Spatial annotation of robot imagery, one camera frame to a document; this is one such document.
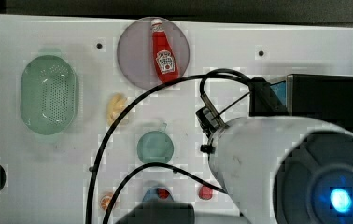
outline red object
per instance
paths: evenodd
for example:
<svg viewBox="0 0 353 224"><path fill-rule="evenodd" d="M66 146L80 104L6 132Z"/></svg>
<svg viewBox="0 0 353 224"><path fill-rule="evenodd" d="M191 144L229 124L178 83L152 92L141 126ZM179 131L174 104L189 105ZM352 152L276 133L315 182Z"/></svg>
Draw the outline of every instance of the red object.
<svg viewBox="0 0 353 224"><path fill-rule="evenodd" d="M176 58L162 28L162 21L155 19L151 24L153 60L159 80L164 83L179 78Z"/></svg>
<svg viewBox="0 0 353 224"><path fill-rule="evenodd" d="M168 192L166 189L157 189L157 194L161 199L166 199L168 196L170 196L170 192Z"/></svg>
<svg viewBox="0 0 353 224"><path fill-rule="evenodd" d="M203 200L210 200L212 198L212 189L202 185L199 191L199 197Z"/></svg>

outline ketchup label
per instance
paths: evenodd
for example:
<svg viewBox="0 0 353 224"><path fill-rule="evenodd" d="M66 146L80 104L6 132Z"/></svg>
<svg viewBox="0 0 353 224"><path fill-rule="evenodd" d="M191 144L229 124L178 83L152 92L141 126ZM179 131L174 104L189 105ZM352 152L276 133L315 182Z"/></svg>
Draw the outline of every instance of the ketchup label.
<svg viewBox="0 0 353 224"><path fill-rule="evenodd" d="M154 32L164 32L162 25L161 24L154 25L152 27L152 33L154 33Z"/></svg>
<svg viewBox="0 0 353 224"><path fill-rule="evenodd" d="M157 53L156 57L157 65L159 65L162 74L170 73L175 71L174 58L171 52L168 50L161 50Z"/></svg>

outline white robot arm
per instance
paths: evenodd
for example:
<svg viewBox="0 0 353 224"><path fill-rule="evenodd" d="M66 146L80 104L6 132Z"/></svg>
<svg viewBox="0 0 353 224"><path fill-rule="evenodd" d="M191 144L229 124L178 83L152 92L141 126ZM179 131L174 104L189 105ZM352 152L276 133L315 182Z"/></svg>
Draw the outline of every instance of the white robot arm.
<svg viewBox="0 0 353 224"><path fill-rule="evenodd" d="M353 133L317 119L233 119L213 175L252 224L353 223Z"/></svg>

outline black box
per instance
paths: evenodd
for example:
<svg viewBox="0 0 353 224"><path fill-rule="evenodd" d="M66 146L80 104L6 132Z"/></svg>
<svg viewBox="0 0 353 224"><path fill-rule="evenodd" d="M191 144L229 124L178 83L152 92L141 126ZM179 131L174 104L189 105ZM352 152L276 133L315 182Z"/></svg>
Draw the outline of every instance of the black box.
<svg viewBox="0 0 353 224"><path fill-rule="evenodd" d="M321 119L353 132L353 77L292 74L270 83L290 115Z"/></svg>

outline purple plate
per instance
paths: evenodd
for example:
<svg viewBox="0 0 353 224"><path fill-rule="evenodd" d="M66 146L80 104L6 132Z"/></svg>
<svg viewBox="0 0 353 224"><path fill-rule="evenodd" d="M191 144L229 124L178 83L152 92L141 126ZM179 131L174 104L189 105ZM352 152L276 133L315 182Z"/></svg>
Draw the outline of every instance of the purple plate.
<svg viewBox="0 0 353 224"><path fill-rule="evenodd" d="M158 79L153 62L153 48L150 22L157 17L146 17L131 24L121 35L118 44L118 63L121 72L135 86L149 90L162 84ZM168 42L176 57L179 76L188 68L190 50L183 32L163 18L162 25Z"/></svg>

